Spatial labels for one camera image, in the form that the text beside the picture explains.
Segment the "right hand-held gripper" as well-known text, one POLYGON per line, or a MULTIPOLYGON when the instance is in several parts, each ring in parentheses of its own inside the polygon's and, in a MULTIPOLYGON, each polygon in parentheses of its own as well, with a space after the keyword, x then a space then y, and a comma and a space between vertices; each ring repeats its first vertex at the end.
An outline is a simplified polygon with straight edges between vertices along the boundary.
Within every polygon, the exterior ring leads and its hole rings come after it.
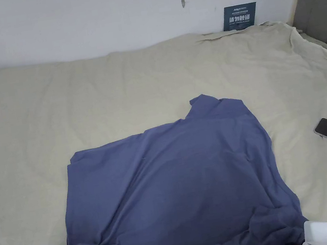
POLYGON ((306 221, 302 245, 327 245, 327 222, 306 221))

